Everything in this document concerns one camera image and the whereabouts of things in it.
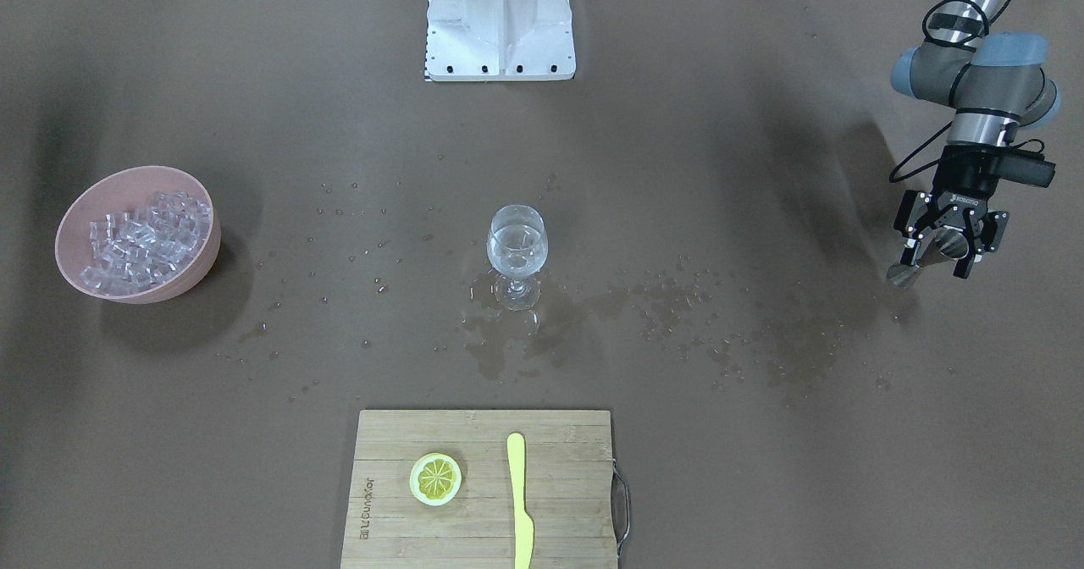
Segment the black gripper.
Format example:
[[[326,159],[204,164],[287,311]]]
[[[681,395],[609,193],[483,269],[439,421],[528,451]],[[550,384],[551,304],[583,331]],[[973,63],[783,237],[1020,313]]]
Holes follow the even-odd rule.
[[[988,253],[996,253],[1009,214],[992,210],[990,199],[1008,176],[1008,148],[945,146],[934,165],[932,194],[904,193],[894,228],[904,238],[899,264],[917,267],[926,238],[933,230],[951,227],[962,232],[967,253],[954,266],[954,276],[968,279]]]

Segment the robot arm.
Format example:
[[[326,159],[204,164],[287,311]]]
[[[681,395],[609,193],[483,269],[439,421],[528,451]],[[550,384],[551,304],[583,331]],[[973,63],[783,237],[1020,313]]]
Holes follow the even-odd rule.
[[[998,251],[1009,214],[992,209],[998,185],[1049,187],[1054,163],[1038,140],[1019,130],[1051,120],[1059,86],[1046,75],[1048,44],[1029,31],[995,31],[1014,0],[941,0],[921,21],[922,44],[907,49],[892,68],[899,93],[953,111],[937,131],[944,146],[928,164],[932,187],[906,191],[894,221],[904,240],[887,279],[906,288],[926,267],[946,262],[953,275]]]

